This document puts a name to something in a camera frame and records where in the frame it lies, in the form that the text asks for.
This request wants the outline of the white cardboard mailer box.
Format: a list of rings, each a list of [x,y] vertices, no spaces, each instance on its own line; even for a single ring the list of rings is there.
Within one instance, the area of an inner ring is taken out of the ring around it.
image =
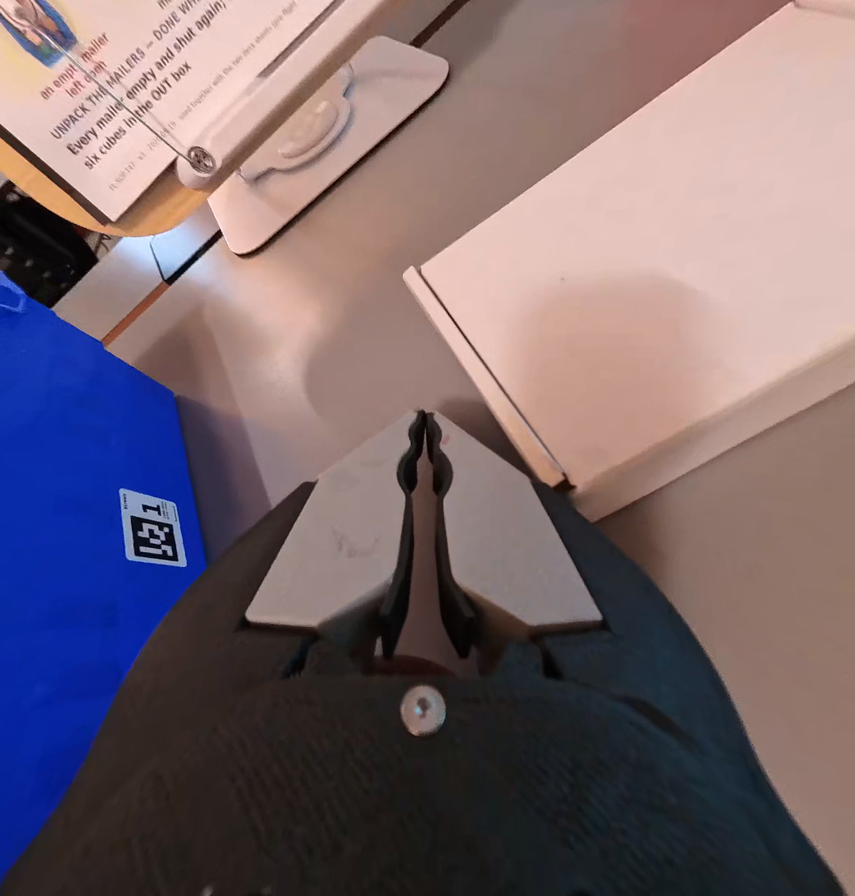
[[[855,2],[790,2],[403,279],[602,519],[855,384]]]

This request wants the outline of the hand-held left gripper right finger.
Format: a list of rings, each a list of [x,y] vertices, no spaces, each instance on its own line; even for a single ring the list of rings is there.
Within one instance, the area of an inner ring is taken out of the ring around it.
[[[599,629],[603,615],[535,483],[437,412],[425,418],[425,447],[440,613],[456,654],[494,664],[510,643]]]

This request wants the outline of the blue plastic bin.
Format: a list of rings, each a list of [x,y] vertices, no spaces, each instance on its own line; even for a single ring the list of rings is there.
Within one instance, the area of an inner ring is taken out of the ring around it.
[[[0,274],[0,883],[205,566],[174,393]]]

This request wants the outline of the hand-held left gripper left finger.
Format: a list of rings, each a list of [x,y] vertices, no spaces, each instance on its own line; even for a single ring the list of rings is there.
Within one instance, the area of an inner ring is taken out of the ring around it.
[[[411,412],[317,479],[245,621],[393,657],[410,607],[425,425]]]

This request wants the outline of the printed instruction sheet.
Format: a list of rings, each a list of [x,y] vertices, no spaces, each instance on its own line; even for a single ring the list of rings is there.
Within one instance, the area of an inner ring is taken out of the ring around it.
[[[330,5],[0,2],[0,127],[116,222]]]

